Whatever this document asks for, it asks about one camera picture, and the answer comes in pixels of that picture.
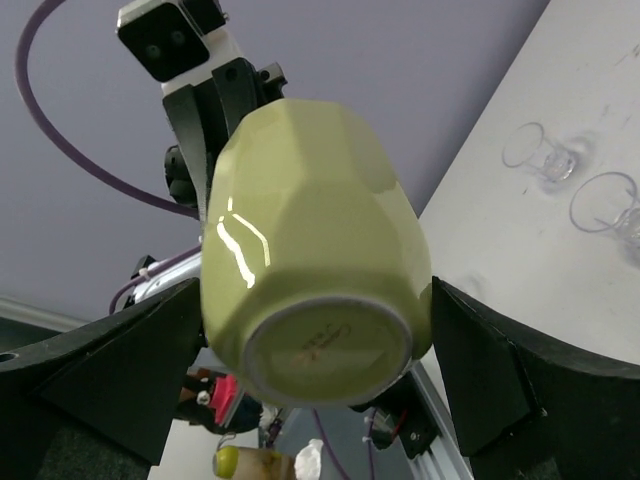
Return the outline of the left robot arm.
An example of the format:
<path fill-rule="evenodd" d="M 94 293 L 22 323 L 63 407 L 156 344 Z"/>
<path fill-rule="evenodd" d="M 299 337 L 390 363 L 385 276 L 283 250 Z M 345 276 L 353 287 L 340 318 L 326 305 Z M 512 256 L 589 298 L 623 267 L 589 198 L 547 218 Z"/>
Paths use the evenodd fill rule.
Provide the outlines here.
<path fill-rule="evenodd" d="M 141 259 L 131 279 L 112 298 L 111 313 L 201 276 L 209 226 L 218 221 L 216 174 L 225 170 L 217 166 L 219 159 L 243 119 L 281 99 L 287 83 L 279 64 L 257 68 L 239 57 L 165 96 L 163 107 L 176 138 L 165 154 L 165 179 L 174 205 L 198 220 L 199 239 L 196 246 L 168 259 Z"/>

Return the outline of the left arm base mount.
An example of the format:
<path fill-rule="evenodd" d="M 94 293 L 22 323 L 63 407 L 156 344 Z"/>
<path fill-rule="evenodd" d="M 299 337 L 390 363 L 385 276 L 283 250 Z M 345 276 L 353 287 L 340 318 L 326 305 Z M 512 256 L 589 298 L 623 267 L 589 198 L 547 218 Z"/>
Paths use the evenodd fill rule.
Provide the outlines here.
<path fill-rule="evenodd" d="M 385 450 L 398 440 L 409 460 L 426 453 L 441 433 L 411 373 L 372 401 L 350 409 L 358 413 L 375 409 L 374 445 Z"/>

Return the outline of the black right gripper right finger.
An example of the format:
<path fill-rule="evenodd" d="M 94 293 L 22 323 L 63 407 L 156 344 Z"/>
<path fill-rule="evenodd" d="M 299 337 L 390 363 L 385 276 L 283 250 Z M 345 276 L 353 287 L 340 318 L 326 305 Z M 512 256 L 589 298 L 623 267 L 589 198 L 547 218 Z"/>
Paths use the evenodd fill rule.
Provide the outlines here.
<path fill-rule="evenodd" d="M 639 368 L 432 281 L 433 346 L 477 479 L 636 479 Z"/>

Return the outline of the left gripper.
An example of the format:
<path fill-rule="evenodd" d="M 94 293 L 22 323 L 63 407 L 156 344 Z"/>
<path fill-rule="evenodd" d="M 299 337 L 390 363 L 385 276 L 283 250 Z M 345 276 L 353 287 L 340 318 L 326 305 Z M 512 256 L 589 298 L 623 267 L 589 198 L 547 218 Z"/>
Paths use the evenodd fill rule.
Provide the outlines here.
<path fill-rule="evenodd" d="M 278 63 L 256 69 L 243 57 L 213 70 L 211 80 L 212 133 L 217 150 L 224 147 L 246 115 L 282 99 L 288 84 Z M 163 107 L 195 189 L 199 221 L 205 223 L 212 170 L 194 86 L 185 85 L 166 95 Z"/>

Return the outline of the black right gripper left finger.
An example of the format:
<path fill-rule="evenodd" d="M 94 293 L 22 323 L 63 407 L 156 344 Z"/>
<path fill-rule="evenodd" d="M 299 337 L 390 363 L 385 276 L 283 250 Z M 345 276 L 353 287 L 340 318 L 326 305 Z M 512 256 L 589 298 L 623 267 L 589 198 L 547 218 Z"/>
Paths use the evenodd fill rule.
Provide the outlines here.
<path fill-rule="evenodd" d="M 145 479 L 203 345 L 200 286 L 1 355 L 4 479 Z"/>

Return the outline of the green mug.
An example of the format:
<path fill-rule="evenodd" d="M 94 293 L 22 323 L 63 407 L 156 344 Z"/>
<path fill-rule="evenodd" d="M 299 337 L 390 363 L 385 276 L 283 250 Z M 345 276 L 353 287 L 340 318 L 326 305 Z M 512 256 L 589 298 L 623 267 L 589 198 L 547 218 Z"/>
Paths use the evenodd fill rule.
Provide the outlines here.
<path fill-rule="evenodd" d="M 213 179 L 201 263 L 207 340 L 260 400 L 367 403 L 432 343 L 426 237 L 374 130 L 282 99 L 240 123 Z"/>

